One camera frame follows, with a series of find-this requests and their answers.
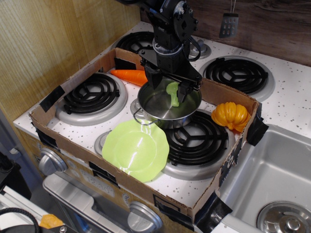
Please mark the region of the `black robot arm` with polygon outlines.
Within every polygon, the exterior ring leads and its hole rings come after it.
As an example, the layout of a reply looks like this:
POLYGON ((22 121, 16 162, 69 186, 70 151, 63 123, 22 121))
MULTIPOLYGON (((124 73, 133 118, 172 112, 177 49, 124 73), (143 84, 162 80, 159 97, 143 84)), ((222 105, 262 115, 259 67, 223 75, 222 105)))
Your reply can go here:
POLYGON ((152 49, 140 49, 141 64, 148 84, 156 88, 163 77, 178 83, 177 97, 184 102, 192 91, 199 91, 202 76, 191 65, 201 56, 199 51, 190 57, 190 47, 199 44, 192 37, 197 31, 198 20, 185 0, 122 0, 121 4, 136 5, 146 12, 153 26, 152 49))

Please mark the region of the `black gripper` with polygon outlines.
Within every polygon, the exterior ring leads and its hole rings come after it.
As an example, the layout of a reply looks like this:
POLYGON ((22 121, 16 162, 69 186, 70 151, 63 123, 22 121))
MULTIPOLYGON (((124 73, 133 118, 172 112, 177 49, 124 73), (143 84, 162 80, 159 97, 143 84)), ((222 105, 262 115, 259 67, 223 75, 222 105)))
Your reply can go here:
POLYGON ((144 67, 148 84, 156 89, 163 77, 178 82, 177 97, 180 103, 193 90, 198 91, 202 85, 202 76, 185 58, 183 52, 177 55, 161 55, 155 50, 140 50, 141 65, 144 67))

